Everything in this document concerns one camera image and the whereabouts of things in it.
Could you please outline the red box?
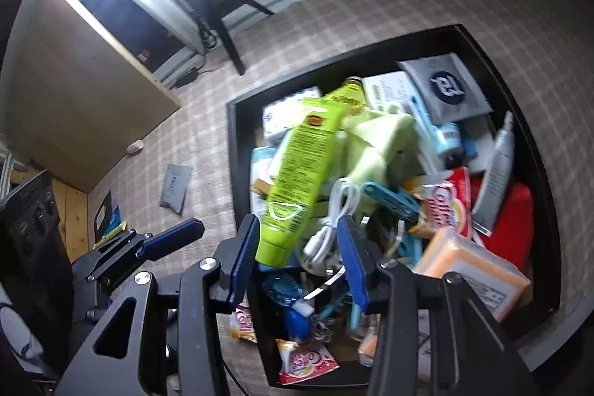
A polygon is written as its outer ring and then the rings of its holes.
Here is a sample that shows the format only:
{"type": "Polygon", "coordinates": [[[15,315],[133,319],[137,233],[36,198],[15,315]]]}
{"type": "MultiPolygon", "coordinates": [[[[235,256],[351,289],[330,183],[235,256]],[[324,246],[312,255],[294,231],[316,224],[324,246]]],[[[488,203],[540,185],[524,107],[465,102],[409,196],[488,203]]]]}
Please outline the red box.
{"type": "Polygon", "coordinates": [[[481,235],[485,247],[525,271],[533,243],[533,197],[524,184],[512,183],[499,208],[491,236],[481,235]]]}

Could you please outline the silver white tube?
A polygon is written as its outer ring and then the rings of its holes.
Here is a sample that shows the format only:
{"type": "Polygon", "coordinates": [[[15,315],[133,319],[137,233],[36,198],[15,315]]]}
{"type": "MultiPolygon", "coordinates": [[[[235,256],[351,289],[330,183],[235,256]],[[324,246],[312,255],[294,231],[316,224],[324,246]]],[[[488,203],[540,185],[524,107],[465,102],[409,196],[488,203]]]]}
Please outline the silver white tube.
{"type": "Polygon", "coordinates": [[[515,135],[513,114],[507,112],[502,128],[495,137],[487,169],[482,178],[478,197],[471,211],[472,227],[481,235],[490,237],[512,173],[515,135]]]}

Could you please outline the small pink bottle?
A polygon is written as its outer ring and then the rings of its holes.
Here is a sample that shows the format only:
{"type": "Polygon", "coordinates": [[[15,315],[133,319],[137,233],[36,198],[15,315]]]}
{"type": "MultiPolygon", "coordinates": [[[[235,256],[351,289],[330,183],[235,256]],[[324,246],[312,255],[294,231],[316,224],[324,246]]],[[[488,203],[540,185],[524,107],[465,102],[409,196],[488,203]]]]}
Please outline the small pink bottle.
{"type": "Polygon", "coordinates": [[[127,146],[126,152],[129,156],[133,156],[137,153],[140,153],[145,147],[143,140],[137,140],[132,142],[131,145],[127,146]]]}

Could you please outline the pale yellow cloth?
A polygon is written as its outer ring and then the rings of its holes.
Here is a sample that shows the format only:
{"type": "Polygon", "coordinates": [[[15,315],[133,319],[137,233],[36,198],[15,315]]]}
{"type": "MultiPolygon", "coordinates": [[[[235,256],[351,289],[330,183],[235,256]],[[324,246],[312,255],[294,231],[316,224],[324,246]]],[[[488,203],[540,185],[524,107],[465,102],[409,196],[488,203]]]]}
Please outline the pale yellow cloth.
{"type": "Polygon", "coordinates": [[[345,176],[362,187],[366,182],[389,186],[421,171],[419,136],[408,114],[369,112],[373,118],[346,130],[343,155],[345,176]]]}

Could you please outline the lime green tube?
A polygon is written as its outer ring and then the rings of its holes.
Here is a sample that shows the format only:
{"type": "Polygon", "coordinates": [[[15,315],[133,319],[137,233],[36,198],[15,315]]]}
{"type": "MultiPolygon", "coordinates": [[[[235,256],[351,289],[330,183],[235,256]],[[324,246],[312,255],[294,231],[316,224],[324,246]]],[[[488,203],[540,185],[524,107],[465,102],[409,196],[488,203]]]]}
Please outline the lime green tube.
{"type": "Polygon", "coordinates": [[[362,82],[354,77],[323,98],[303,99],[267,196],[258,263],[273,268],[286,265],[334,165],[336,134],[342,121],[349,115],[360,115],[365,106],[362,82]]]}

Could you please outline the white medicine box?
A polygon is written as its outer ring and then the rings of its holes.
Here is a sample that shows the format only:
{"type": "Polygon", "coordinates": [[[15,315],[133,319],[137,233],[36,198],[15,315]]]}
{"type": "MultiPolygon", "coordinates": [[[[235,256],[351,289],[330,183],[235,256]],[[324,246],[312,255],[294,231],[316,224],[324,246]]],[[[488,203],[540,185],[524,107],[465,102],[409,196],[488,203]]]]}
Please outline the white medicine box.
{"type": "Polygon", "coordinates": [[[397,115],[414,115],[412,100],[417,91],[404,71],[365,77],[362,80],[365,96],[374,111],[397,115]]]}

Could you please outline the coffee mate sachet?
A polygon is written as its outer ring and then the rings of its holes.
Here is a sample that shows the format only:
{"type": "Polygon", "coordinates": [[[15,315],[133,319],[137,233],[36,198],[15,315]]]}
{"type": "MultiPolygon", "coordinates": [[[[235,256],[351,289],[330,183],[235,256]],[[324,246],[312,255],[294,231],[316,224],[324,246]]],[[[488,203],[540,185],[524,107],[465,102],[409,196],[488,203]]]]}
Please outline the coffee mate sachet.
{"type": "Polygon", "coordinates": [[[232,339],[244,340],[257,344],[257,336],[250,307],[239,304],[229,315],[229,335],[232,339]]]}
{"type": "Polygon", "coordinates": [[[337,360],[323,344],[299,344],[281,339],[276,343],[281,358],[279,380],[283,386],[306,382],[339,368],[337,360]]]}

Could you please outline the red coffee mate packet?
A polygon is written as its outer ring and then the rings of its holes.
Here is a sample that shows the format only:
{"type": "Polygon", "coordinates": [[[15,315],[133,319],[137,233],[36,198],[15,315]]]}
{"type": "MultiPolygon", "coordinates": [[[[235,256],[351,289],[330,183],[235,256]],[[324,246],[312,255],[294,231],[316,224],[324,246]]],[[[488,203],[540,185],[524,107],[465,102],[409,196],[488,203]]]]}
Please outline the red coffee mate packet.
{"type": "Polygon", "coordinates": [[[420,203],[417,233],[450,227],[470,237],[470,178],[466,167],[412,178],[404,188],[420,203]]]}

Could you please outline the white tissue pack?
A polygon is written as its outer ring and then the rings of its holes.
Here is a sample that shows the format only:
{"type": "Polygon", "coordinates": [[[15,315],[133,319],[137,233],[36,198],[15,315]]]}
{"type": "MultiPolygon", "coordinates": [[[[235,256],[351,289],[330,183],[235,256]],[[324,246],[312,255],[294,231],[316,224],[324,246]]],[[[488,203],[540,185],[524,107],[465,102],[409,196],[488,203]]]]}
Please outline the white tissue pack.
{"type": "Polygon", "coordinates": [[[319,87],[312,86],[266,105],[262,113],[262,128],[265,140],[273,145],[281,142],[286,132],[298,122],[304,99],[320,97],[319,87]]]}

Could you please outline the blue round lid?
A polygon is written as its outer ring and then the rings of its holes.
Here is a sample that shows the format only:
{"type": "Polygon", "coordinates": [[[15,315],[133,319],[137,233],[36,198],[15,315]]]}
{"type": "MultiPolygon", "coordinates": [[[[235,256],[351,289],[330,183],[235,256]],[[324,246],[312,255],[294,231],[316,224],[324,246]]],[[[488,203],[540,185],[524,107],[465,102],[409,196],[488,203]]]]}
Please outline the blue round lid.
{"type": "Polygon", "coordinates": [[[303,289],[286,272],[270,274],[262,284],[264,292],[275,304],[290,308],[303,296],[303,289]]]}

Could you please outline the black storage tray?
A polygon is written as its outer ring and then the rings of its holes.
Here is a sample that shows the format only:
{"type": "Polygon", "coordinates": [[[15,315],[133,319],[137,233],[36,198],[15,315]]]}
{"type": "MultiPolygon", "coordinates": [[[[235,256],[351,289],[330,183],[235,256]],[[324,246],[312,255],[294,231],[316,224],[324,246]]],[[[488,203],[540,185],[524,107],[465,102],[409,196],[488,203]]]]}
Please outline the black storage tray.
{"type": "Polygon", "coordinates": [[[248,288],[267,382],[282,387],[279,343],[288,336],[284,311],[266,294],[275,270],[322,277],[341,250],[339,235],[312,255],[303,245],[326,220],[319,198],[340,182],[355,186],[355,220],[369,216],[365,236],[379,242],[392,221],[435,221],[469,241],[478,187],[460,149],[444,152],[439,122],[463,118],[488,132],[512,120],[515,146],[510,187],[485,251],[498,239],[531,246],[512,257],[520,288],[504,295],[493,281],[476,292],[517,340],[546,322],[560,305],[560,233],[553,195],[528,122],[486,53],[461,25],[393,38],[333,57],[257,88],[228,106],[229,167],[236,220],[256,214],[264,228],[263,265],[248,288]]]}

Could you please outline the blue plastic clip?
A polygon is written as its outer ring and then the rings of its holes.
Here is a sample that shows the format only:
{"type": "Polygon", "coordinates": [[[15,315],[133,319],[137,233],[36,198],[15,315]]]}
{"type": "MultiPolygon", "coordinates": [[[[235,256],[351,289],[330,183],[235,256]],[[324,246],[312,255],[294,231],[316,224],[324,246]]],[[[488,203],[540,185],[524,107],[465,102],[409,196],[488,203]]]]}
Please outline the blue plastic clip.
{"type": "Polygon", "coordinates": [[[420,205],[403,188],[392,191],[376,182],[366,182],[362,185],[362,192],[372,198],[376,204],[386,207],[393,215],[403,220],[406,227],[411,228],[418,223],[420,205]]]}

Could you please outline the grey pouch on carpet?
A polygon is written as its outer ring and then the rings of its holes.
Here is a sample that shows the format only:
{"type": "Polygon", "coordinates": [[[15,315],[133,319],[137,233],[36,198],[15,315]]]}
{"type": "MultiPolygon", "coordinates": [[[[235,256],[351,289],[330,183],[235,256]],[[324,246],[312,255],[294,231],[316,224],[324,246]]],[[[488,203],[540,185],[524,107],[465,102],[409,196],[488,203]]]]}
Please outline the grey pouch on carpet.
{"type": "Polygon", "coordinates": [[[192,174],[189,166],[169,164],[161,190],[159,205],[181,215],[187,186],[192,174]]]}

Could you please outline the orange sponge pack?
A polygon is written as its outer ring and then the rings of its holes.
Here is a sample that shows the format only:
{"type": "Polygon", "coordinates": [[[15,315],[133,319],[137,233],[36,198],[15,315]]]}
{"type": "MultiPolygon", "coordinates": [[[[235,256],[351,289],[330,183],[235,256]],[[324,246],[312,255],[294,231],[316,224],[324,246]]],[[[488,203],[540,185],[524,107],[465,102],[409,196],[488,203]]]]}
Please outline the orange sponge pack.
{"type": "Polygon", "coordinates": [[[461,274],[498,322],[507,316],[531,285],[531,281],[511,262],[451,227],[442,228],[433,236],[414,272],[434,278],[441,278],[447,272],[461,274]]]}

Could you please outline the grey sachet with logo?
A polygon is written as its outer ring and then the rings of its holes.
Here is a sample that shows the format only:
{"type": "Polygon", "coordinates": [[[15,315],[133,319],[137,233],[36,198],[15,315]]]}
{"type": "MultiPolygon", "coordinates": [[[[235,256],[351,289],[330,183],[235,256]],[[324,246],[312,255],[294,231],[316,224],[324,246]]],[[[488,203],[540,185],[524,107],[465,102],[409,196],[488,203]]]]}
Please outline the grey sachet with logo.
{"type": "Polygon", "coordinates": [[[399,61],[398,66],[415,84],[434,125],[492,111],[472,73],[455,53],[399,61]]]}

